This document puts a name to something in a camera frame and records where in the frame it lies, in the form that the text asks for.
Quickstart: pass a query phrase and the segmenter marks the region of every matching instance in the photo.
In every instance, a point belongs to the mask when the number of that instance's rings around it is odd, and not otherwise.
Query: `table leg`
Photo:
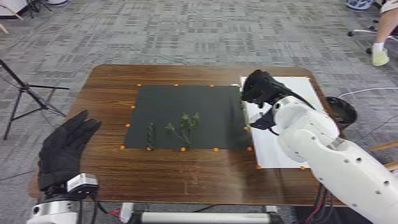
[[[121,206],[121,221],[126,223],[132,218],[133,213],[133,203],[123,203]]]

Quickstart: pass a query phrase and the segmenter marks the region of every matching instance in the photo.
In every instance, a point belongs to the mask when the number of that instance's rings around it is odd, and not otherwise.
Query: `black mat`
[[[132,114],[132,127],[125,138],[126,148],[148,147],[148,127],[153,123],[153,148],[185,147],[183,141],[165,129],[172,123],[180,130],[181,114],[199,113],[199,125],[192,132],[194,149],[245,149],[251,145],[244,130],[244,106],[240,89],[233,86],[146,86],[139,90]]]

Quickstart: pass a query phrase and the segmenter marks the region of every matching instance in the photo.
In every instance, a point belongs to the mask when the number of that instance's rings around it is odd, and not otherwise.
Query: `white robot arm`
[[[398,223],[398,180],[380,162],[354,142],[339,138],[339,129],[327,114],[316,111],[274,80],[256,71],[247,79],[242,99],[272,105],[263,122],[277,125],[277,142],[288,157],[308,162],[315,177],[331,193],[375,224]]]

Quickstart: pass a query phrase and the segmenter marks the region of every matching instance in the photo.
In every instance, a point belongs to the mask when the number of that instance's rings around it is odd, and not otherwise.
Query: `wire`
[[[27,171],[27,172],[16,174],[14,176],[2,178],[0,181],[9,180],[9,179],[13,179],[13,178],[16,178],[16,177],[20,177],[20,176],[23,176],[23,175],[34,173],[34,172],[36,172],[36,170],[30,170],[30,171]]]
[[[80,203],[78,203],[78,224],[82,224],[82,219],[84,219],[84,200],[80,200]]]
[[[363,93],[363,92],[368,92],[368,91],[373,91],[373,90],[398,90],[398,87],[379,87],[379,88],[363,89],[363,90],[357,90],[354,92],[348,92],[348,93],[341,94],[338,96],[338,98],[341,98],[343,96],[348,96],[348,95],[352,95],[355,93]]]
[[[96,223],[96,213],[98,213],[98,195],[96,193],[91,196],[93,200],[94,200],[94,209],[93,209],[93,217],[91,217],[91,224]]]
[[[210,208],[213,208],[215,206],[219,206],[219,205],[210,205],[204,208],[201,208],[199,210],[196,210],[194,212],[201,212],[201,211],[208,210]]]
[[[272,128],[268,128],[268,131],[270,131],[270,133],[272,133],[276,136],[279,136],[279,134],[276,133],[276,131],[274,131]]]
[[[389,121],[398,117],[398,115],[395,115],[386,121],[384,123],[377,126],[377,128],[370,131],[370,133],[363,136],[363,138],[359,138],[354,142],[357,143],[370,135],[371,133],[382,128],[382,126],[389,123]]]
[[[318,187],[318,194],[316,194],[316,199],[315,199],[315,210],[313,210],[311,215],[308,216],[306,224],[309,224],[313,222],[313,216],[316,215],[316,213],[320,211],[322,204],[324,204],[324,202],[320,201],[322,192],[325,192],[324,184],[320,184],[320,187]]]
[[[315,216],[316,212],[320,211],[320,207],[322,207],[322,205],[316,206],[316,209],[315,209],[315,211],[313,211],[313,213],[311,213],[311,215],[306,219],[306,224],[309,224],[313,222],[313,216]]]
[[[325,215],[325,208],[327,208],[327,196],[329,196],[329,191],[327,189],[324,190],[324,197],[322,197],[322,210],[320,210],[320,213],[316,213],[315,215],[315,219],[311,222],[316,222],[320,220],[324,220],[324,215]]]
[[[332,216],[332,212],[334,212],[334,205],[332,205],[332,201],[334,201],[334,196],[331,195],[331,207],[329,207],[329,213],[327,213],[327,217],[325,219],[320,221],[320,224],[329,220],[331,216]]]

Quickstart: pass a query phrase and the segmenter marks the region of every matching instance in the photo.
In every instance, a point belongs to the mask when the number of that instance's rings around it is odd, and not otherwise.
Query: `floor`
[[[27,82],[71,88],[53,96],[53,104],[66,112],[100,64],[300,66],[313,71],[329,96],[364,88],[396,87],[398,44],[387,43],[393,60],[377,68],[364,53],[373,37],[347,37],[350,29],[370,26],[377,9],[354,12],[343,2],[73,0],[52,12],[43,9],[34,19],[27,13],[25,21],[2,21],[11,34],[0,33],[0,58]],[[16,93],[0,80],[0,131]],[[364,92],[345,99],[359,112],[357,123],[345,130],[347,138],[355,141],[364,137],[357,144],[368,149],[396,140],[398,119],[391,118],[398,114],[398,91]],[[20,111],[34,106],[30,99],[23,99]],[[46,112],[30,115],[14,124],[9,140],[0,142],[0,223],[23,223],[29,218],[34,200],[27,187],[37,152],[61,122],[61,117]],[[398,160],[396,150],[373,156],[384,163]],[[201,207],[156,204],[149,210],[192,211]],[[213,208],[213,211],[252,210],[260,212],[261,207]],[[100,215],[100,219],[100,223],[117,223],[112,217]]]

